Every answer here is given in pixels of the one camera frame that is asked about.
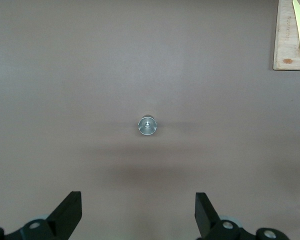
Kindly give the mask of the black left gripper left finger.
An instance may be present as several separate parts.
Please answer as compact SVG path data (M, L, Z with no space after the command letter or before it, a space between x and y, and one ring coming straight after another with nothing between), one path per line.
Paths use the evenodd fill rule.
M81 218L82 194L72 191L46 219L32 220L9 234L0 227L0 240L68 240Z

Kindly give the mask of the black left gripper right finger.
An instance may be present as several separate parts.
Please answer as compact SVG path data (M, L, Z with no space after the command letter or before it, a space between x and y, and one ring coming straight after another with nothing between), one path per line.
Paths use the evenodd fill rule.
M204 192L195 195L195 220L200 240L288 240L281 231L263 227L255 234L247 232L235 222L220 219L208 196Z

